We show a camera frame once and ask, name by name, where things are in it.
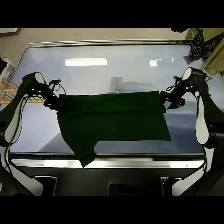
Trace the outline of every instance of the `robotic arm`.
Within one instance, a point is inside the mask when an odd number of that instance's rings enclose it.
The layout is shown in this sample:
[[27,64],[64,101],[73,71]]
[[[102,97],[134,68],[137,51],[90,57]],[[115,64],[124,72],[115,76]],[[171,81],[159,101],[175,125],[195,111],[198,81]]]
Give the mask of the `robotic arm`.
[[39,72],[26,75],[17,90],[15,98],[0,111],[0,176],[3,185],[12,194],[41,195],[43,186],[34,178],[29,178],[8,161],[10,146],[17,141],[21,131],[21,114],[27,100],[32,96],[42,96],[44,106],[59,110],[59,98],[46,84]]
[[[175,109],[185,104],[182,96],[186,92],[192,93],[197,100],[197,119],[196,119],[196,137],[197,141],[206,151],[206,161],[211,160],[211,167],[199,181],[192,185],[184,194],[193,192],[196,188],[197,193],[209,195],[222,175],[224,174],[224,113],[215,105],[210,97],[208,85],[206,82],[207,75],[198,69],[188,68],[182,78],[175,78],[174,89],[168,92],[161,92],[162,103],[171,102],[168,109]],[[208,150],[214,150],[213,155],[208,158]]]

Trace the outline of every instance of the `dark green fabric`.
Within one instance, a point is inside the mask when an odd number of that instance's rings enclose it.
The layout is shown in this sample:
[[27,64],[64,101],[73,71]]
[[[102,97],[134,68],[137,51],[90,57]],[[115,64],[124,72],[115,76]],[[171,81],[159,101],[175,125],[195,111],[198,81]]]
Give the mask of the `dark green fabric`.
[[59,98],[62,137],[83,167],[95,159],[98,141],[170,140],[158,91]]

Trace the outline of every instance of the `green cloth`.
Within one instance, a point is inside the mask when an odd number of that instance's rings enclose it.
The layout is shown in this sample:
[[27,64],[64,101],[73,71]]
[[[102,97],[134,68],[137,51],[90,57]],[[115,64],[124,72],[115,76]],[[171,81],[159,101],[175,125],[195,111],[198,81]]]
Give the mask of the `green cloth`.
[[95,159],[98,141],[170,140],[158,91],[59,99],[62,137],[83,167]]

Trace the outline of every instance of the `glossy table surface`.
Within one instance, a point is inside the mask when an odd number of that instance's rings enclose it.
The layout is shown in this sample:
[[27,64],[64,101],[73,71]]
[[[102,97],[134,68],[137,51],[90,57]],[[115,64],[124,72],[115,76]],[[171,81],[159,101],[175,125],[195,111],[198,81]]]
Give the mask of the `glossy table surface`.
[[[182,76],[189,67],[183,59],[189,45],[118,45],[118,46],[62,46],[48,48],[30,47],[20,61],[13,80],[39,71],[47,82],[61,79],[70,95],[94,95],[113,90],[114,77],[122,80],[120,92],[165,90],[174,84],[173,76]],[[104,65],[65,66],[67,59],[100,58]],[[191,64],[200,68],[201,61]],[[223,83],[216,76],[209,81],[215,103],[224,108]],[[186,105],[168,110],[164,115],[171,133],[171,141],[114,141],[98,142],[95,152],[119,153],[201,153],[195,137],[196,102],[186,94]],[[73,153],[61,137],[56,111],[42,104],[27,104],[23,111],[20,138],[11,152]]]

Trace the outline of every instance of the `beige floor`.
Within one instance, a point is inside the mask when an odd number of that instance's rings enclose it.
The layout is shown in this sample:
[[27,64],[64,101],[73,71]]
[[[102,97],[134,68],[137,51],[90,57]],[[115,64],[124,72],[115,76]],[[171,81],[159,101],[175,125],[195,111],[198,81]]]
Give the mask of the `beige floor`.
[[19,35],[0,37],[0,56],[17,65],[28,43],[60,40],[185,39],[170,28],[23,28]]

